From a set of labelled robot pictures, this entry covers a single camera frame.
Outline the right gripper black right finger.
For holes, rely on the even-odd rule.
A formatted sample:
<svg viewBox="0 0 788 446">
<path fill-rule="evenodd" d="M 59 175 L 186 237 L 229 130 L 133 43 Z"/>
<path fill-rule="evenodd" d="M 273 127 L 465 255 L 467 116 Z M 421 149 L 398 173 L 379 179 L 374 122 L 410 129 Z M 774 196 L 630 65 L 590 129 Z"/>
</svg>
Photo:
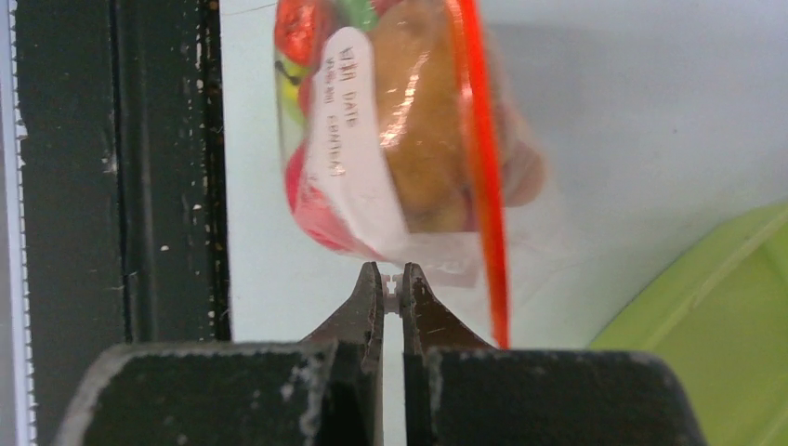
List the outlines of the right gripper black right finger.
<svg viewBox="0 0 788 446">
<path fill-rule="evenodd" d="M 645 352 L 499 349 L 401 277 L 410 445 L 703 445 L 677 376 Z"/>
</svg>

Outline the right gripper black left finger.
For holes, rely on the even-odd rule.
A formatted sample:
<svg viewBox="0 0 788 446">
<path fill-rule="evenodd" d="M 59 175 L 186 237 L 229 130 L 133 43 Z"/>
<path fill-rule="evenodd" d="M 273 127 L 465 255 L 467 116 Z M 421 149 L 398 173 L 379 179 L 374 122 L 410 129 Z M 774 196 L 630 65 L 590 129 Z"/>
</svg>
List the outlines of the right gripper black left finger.
<svg viewBox="0 0 788 446">
<path fill-rule="evenodd" d="M 384 281 L 289 343 L 117 345 L 91 365 L 58 445 L 379 445 Z"/>
</svg>

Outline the red apple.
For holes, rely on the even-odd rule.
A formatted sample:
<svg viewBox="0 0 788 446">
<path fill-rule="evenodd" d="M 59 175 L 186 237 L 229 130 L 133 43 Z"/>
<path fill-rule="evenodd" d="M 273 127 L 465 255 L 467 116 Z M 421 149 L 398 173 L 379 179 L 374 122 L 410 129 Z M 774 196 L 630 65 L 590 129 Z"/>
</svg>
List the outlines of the red apple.
<svg viewBox="0 0 788 446">
<path fill-rule="evenodd" d="M 306 149 L 301 143 L 286 163 L 284 186 L 291 216 L 301 230 L 319 245 L 336 253 L 383 261 L 384 258 L 359 243 L 322 192 L 304 174 Z"/>
</svg>

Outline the clear zip bag orange zipper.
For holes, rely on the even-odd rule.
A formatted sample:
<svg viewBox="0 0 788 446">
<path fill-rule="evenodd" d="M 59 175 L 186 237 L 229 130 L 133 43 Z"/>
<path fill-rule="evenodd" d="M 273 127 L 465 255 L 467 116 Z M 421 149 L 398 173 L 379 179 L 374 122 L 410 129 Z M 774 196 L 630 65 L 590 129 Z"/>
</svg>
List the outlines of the clear zip bag orange zipper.
<svg viewBox="0 0 788 446">
<path fill-rule="evenodd" d="M 546 165 L 474 1 L 280 1 L 273 27 L 290 213 L 347 256 L 482 282 L 511 329 L 506 213 Z"/>
</svg>

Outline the green pear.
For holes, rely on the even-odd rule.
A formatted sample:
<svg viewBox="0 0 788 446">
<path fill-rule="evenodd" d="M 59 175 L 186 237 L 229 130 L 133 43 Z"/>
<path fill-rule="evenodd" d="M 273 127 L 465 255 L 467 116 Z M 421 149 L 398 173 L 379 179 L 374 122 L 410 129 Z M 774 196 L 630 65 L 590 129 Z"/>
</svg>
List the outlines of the green pear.
<svg viewBox="0 0 788 446">
<path fill-rule="evenodd" d="M 293 151 L 304 134 L 306 118 L 299 103 L 302 81 L 309 75 L 309 68 L 292 62 L 276 51 L 274 59 L 277 104 L 279 109 L 279 134 L 283 152 Z"/>
</svg>

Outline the brown kiwi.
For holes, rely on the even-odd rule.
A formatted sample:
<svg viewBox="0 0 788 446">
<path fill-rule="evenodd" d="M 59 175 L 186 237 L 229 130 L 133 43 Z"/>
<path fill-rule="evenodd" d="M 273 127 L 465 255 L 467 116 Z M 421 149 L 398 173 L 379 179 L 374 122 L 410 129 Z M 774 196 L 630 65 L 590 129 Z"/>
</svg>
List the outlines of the brown kiwi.
<svg viewBox="0 0 788 446">
<path fill-rule="evenodd" d="M 442 5 L 401 1 L 369 37 L 380 146 L 408 228 L 416 233 L 466 231 L 466 147 Z"/>
</svg>

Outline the red chili pepper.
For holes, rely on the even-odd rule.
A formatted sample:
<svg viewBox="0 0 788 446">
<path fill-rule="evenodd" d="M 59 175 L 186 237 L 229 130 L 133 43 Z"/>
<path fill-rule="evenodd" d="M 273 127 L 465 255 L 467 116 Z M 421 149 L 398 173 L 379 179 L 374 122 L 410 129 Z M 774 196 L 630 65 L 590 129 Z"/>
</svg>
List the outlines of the red chili pepper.
<svg viewBox="0 0 788 446">
<path fill-rule="evenodd" d="M 292 62 L 309 66 L 336 29 L 332 1 L 281 0 L 276 9 L 274 45 Z"/>
</svg>

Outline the green cucumber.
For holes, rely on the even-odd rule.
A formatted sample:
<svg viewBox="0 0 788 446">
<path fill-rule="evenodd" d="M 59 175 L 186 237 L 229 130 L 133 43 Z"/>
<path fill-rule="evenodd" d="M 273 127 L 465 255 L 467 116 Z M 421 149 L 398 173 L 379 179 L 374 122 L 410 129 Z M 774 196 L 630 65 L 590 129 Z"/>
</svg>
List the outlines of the green cucumber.
<svg viewBox="0 0 788 446">
<path fill-rule="evenodd" d="M 340 0 L 337 6 L 348 26 L 369 32 L 378 22 L 378 13 L 370 0 Z"/>
</svg>

